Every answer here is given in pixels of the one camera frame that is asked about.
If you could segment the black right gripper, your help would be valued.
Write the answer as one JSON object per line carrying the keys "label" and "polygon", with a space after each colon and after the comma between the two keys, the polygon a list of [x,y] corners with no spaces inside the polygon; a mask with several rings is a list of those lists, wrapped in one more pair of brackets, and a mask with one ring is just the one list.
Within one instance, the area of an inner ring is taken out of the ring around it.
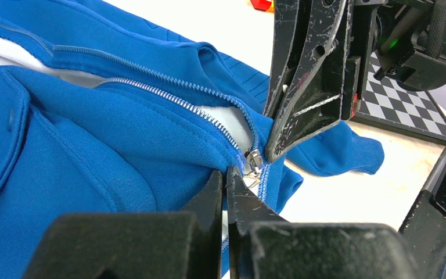
{"label": "black right gripper", "polygon": [[359,111],[379,5],[375,1],[275,1],[264,115],[274,162]]}

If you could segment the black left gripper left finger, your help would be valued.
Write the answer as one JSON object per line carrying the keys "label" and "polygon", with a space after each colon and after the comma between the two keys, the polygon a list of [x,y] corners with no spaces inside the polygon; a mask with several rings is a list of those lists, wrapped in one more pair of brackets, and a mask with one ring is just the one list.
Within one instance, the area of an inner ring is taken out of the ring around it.
{"label": "black left gripper left finger", "polygon": [[64,214],[46,230],[24,278],[220,278],[220,171],[181,210]]}

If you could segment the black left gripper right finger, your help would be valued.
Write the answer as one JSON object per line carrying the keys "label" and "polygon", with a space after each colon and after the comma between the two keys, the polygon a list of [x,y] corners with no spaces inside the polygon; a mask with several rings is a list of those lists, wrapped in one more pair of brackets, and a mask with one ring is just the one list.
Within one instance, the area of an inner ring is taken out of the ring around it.
{"label": "black left gripper right finger", "polygon": [[418,278],[408,245],[377,223],[291,223],[226,178],[231,278]]}

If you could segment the blue zip jacket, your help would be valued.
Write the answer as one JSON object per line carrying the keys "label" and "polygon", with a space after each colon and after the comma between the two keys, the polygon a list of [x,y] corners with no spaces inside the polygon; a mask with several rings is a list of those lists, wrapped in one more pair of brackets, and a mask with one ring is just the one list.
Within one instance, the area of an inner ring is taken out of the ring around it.
{"label": "blue zip jacket", "polygon": [[281,212],[268,76],[103,1],[0,1],[0,278],[72,212],[176,211],[237,166]]}

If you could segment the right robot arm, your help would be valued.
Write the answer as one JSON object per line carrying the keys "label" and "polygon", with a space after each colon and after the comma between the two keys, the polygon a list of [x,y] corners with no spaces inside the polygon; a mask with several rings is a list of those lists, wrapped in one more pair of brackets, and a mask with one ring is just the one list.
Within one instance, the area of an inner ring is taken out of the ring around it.
{"label": "right robot arm", "polygon": [[359,110],[371,54],[375,79],[430,91],[446,85],[446,1],[275,1],[264,115],[274,162]]}

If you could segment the yellow red toy block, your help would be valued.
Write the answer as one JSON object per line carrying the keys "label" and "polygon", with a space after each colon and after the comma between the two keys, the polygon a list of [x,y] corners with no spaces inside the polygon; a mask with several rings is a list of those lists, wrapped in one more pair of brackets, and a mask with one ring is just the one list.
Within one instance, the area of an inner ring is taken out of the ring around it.
{"label": "yellow red toy block", "polygon": [[250,0],[250,3],[256,10],[274,13],[274,0]]}

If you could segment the black white checkerboard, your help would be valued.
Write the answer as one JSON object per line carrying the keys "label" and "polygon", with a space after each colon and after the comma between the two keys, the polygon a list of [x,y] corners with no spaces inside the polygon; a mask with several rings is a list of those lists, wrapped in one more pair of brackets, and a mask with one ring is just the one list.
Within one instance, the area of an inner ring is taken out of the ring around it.
{"label": "black white checkerboard", "polygon": [[446,116],[429,92],[406,91],[387,77],[376,80],[379,69],[373,53],[361,106],[351,120],[446,146]]}

